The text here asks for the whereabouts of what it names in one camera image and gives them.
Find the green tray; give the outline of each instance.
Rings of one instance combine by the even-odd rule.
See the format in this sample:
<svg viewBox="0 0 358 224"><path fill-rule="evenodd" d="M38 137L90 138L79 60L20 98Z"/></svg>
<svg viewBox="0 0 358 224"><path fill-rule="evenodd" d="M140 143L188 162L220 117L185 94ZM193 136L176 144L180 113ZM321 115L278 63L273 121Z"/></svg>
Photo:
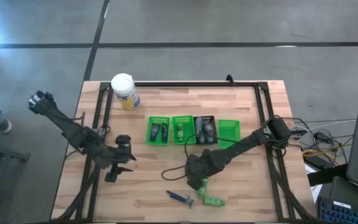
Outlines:
<svg viewBox="0 0 358 224"><path fill-rule="evenodd" d="M183 141L179 141L177 137L177 124L181 123L183 124ZM194 129L194 121L193 116L174 116L172 117L172 139L174 144L185 144L187 138L191 136L192 134L195 134ZM192 138L187 141L187 144L194 144L196 143L196 136L193 136Z"/></svg>
<svg viewBox="0 0 358 224"><path fill-rule="evenodd" d="M158 130L157 137L155 138L155 141L150 141L150 135L152 130L152 125L154 124L161 124L160 129ZM168 128L168 141L162 142L161 135L162 135L162 123L167 124ZM167 146L169 145L169 135L170 135L170 122L169 117L157 117L157 116L151 116L149 117L149 124L147 125L147 134L146 134L146 144L150 145L156 145L156 146Z"/></svg>
<svg viewBox="0 0 358 224"><path fill-rule="evenodd" d="M218 137L233 140L233 141L240 141L241 140L240 121L220 119L218 121ZM218 146L221 149L225 149L233 144L234 142L218 140Z"/></svg>

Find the concrete floor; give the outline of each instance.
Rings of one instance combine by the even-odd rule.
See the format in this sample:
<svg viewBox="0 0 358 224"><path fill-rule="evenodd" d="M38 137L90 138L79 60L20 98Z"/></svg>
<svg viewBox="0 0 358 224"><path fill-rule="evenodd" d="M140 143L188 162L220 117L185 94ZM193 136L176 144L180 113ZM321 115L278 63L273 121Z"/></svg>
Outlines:
<svg viewBox="0 0 358 224"><path fill-rule="evenodd" d="M0 44L92 43L102 5L103 0L0 0ZM355 41L358 0L111 0L100 40ZM10 163L0 185L0 223L48 220L67 142L47 118L27 109L27 101L36 90L47 90L73 116L90 52L0 49L0 108L13 123L0 141L32 154L27 164ZM227 74L284 80L294 116L357 116L358 47L99 49L90 80L121 72L136 80L222 80ZM336 136L351 134L354 123L328 129Z"/></svg>

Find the wooden tabletop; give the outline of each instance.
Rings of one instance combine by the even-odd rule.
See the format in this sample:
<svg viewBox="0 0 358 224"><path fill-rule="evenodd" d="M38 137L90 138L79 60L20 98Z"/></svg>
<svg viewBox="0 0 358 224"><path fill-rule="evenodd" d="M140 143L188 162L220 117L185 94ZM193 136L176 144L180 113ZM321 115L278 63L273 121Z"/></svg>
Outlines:
<svg viewBox="0 0 358 224"><path fill-rule="evenodd" d="M283 81L267 81L270 88L275 114L291 117L291 108ZM77 116L86 113L85 125L91 126L100 82L84 82L78 103ZM244 138L260 127L255 92L252 87L138 87L141 107L125 111L114 96L109 125L111 132L106 144L115 146L119 134L132 138L132 153L137 161L122 166L134 170L119 175L116 183L104 181L102 170L98 196L94 211L95 222L270 222L277 221L272 197L272 187L264 147L255 147L237 156L220 173L209 178L207 195L220 197L226 206L207 207L197 199L196 192L186 184L186 179L166 181L161 178L165 169L181 166L186 157L183 146L173 145L172 137L168 146L145 144L149 116L213 115L217 119L237 119L241 122L241 137ZM102 123L102 107L99 123ZM292 128L293 122L287 125ZM189 153L200 153L206 146L189 146ZM217 145L208 146L218 149ZM290 188L299 202L315 215L305 165L297 147L288 147L284 157ZM52 212L58 217L74 199L80 189L85 156L72 154L64 163L60 185ZM167 173L174 178L183 175L184 170ZM168 197L166 190L180 195L189 195L195 200L190 209ZM280 198L285 210L285 200ZM83 215L88 211L85 202Z"/></svg>

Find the keyboard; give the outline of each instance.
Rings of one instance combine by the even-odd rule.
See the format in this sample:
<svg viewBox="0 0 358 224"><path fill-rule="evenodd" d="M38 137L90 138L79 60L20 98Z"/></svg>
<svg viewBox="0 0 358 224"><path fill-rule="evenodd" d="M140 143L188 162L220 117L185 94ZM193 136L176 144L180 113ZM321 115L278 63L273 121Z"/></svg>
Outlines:
<svg viewBox="0 0 358 224"><path fill-rule="evenodd" d="M358 224L358 208L351 205L319 197L317 208L322 221Z"/></svg>

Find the green bottle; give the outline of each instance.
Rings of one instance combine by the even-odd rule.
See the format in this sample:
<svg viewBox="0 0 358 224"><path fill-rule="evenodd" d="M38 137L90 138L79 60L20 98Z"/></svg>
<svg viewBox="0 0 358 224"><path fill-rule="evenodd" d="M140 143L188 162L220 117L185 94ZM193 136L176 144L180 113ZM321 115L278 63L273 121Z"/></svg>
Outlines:
<svg viewBox="0 0 358 224"><path fill-rule="evenodd" d="M220 198L214 198L214 197L204 197L204 205L207 206L214 206L214 207L223 207L226 205L224 200Z"/></svg>
<svg viewBox="0 0 358 224"><path fill-rule="evenodd" d="M197 190L197 197L198 199L202 200L205 197L206 194L206 186L208 184L208 178L204 178L201 180L203 182L200 189Z"/></svg>
<svg viewBox="0 0 358 224"><path fill-rule="evenodd" d="M183 124L177 124L177 137L178 141L183 141Z"/></svg>

